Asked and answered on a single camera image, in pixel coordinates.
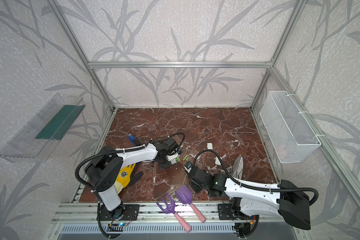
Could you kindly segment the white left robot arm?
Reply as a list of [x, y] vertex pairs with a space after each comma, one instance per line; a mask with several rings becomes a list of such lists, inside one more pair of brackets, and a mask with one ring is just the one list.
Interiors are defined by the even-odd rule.
[[172, 137], [165, 140], [150, 140], [147, 144], [126, 149], [104, 147], [98, 154], [82, 161], [75, 170], [76, 179], [88, 186], [104, 204], [109, 212], [120, 208], [122, 201], [119, 192], [122, 183], [117, 183], [120, 173], [127, 167], [136, 166], [140, 162], [157, 162], [164, 168], [176, 163], [181, 154], [182, 143], [177, 143]]

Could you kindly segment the white air conditioner remote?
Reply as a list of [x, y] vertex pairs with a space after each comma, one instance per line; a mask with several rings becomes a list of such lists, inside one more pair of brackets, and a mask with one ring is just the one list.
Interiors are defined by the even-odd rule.
[[167, 160], [171, 165], [176, 164], [177, 162], [180, 161], [179, 154], [175, 153], [175, 154], [173, 154], [171, 156], [167, 156]]

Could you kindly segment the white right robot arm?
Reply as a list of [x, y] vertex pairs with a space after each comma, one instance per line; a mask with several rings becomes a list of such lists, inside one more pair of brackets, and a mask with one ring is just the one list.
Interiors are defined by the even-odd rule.
[[307, 191], [290, 181], [283, 180], [279, 185], [254, 183], [227, 174], [211, 175], [191, 163], [186, 164], [185, 172], [196, 193], [205, 190], [210, 197], [230, 198], [233, 219], [268, 216], [282, 218], [298, 229], [311, 229]]

